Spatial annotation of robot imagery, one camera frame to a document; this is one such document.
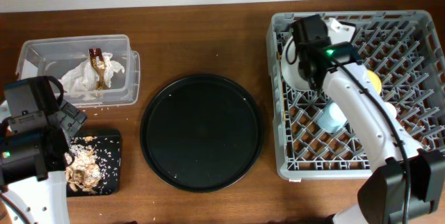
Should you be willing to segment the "pink plastic cup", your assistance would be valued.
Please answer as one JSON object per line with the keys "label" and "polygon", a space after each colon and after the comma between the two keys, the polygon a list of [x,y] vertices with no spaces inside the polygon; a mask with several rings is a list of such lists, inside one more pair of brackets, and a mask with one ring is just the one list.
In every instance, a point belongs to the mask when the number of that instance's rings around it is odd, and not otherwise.
{"label": "pink plastic cup", "polygon": [[393,104],[391,104],[390,102],[385,102],[385,106],[389,110],[391,116],[393,118],[396,118],[397,117],[397,109],[396,109],[396,107]]}

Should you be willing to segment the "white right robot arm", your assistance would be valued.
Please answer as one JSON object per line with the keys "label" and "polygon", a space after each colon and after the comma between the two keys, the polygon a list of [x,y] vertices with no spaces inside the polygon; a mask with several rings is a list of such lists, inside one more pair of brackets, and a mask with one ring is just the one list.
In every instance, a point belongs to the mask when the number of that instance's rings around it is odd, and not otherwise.
{"label": "white right robot arm", "polygon": [[335,42],[320,15],[292,23],[282,60],[286,82],[323,91],[341,109],[358,137],[372,175],[357,203],[331,223],[407,223],[437,211],[444,187],[444,155],[426,151],[391,115],[372,86],[350,40]]}

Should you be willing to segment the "food scraps and rice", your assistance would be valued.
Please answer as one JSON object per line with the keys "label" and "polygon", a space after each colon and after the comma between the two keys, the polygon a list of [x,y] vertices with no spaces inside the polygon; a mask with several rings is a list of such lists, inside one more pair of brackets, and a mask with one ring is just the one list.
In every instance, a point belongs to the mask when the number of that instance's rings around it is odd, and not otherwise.
{"label": "food scraps and rice", "polygon": [[70,153],[65,154],[68,162],[65,179],[72,192],[97,194],[94,188],[102,180],[102,174],[97,163],[97,151],[91,145],[95,139],[93,136],[76,137],[75,144],[71,144]]}

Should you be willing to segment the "white paper napkin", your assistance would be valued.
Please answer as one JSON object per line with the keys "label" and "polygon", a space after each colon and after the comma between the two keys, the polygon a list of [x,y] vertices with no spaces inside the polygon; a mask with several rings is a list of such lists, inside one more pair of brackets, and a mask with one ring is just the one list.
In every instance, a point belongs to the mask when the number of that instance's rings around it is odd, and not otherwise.
{"label": "white paper napkin", "polygon": [[[104,85],[100,90],[101,93],[86,94],[83,100],[92,100],[96,97],[104,97],[103,91],[111,88],[111,79],[115,76],[115,73],[121,72],[125,74],[125,68],[117,61],[112,60],[112,53],[105,52],[102,54],[104,59]],[[100,75],[93,68],[90,59],[84,60],[77,65],[74,69],[65,73],[59,81],[63,85],[64,91],[68,93],[74,93],[74,97],[80,97],[80,93],[91,92],[98,90]]]}

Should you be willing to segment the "grey round plate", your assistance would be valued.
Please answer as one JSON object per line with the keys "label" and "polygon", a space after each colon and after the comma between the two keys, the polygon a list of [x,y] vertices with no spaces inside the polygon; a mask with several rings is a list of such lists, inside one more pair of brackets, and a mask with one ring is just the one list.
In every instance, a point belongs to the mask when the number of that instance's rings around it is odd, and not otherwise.
{"label": "grey round plate", "polygon": [[309,91],[309,83],[305,81],[299,73],[299,58],[296,55],[296,45],[293,37],[290,36],[284,46],[281,57],[281,72],[284,81],[293,89],[299,91]]}

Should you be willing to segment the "gold brown snack wrapper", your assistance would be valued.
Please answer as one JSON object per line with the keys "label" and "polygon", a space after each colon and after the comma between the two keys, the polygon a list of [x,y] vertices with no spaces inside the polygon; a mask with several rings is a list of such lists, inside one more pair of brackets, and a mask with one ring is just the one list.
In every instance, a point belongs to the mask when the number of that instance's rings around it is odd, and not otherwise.
{"label": "gold brown snack wrapper", "polygon": [[99,81],[97,85],[97,90],[102,90],[105,85],[105,70],[106,65],[104,61],[104,57],[102,55],[102,50],[100,48],[92,48],[88,50],[90,55],[90,64],[92,65],[93,70],[99,76]]}

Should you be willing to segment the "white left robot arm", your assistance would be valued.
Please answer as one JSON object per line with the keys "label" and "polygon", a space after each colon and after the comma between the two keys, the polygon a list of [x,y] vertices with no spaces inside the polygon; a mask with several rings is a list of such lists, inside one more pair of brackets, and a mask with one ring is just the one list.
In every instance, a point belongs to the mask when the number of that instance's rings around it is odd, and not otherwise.
{"label": "white left robot arm", "polygon": [[87,120],[64,100],[57,78],[39,76],[9,83],[10,115],[1,121],[1,201],[14,223],[69,223],[67,157]]}

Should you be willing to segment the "yellow plastic bowl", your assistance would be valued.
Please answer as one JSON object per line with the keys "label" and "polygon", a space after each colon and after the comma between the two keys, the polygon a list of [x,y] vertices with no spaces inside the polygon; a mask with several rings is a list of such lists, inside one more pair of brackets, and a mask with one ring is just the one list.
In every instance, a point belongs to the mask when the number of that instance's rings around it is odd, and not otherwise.
{"label": "yellow plastic bowl", "polygon": [[376,93],[380,95],[382,92],[382,82],[379,76],[371,70],[367,70],[366,74],[368,77],[367,81],[374,87]]}

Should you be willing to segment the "light blue plastic cup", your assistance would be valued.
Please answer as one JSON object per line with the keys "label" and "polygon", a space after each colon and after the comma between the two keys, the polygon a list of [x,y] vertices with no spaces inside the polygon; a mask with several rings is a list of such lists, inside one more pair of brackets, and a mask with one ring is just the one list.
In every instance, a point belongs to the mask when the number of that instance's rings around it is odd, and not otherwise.
{"label": "light blue plastic cup", "polygon": [[316,123],[325,132],[333,134],[344,127],[347,121],[338,104],[331,102],[325,106]]}

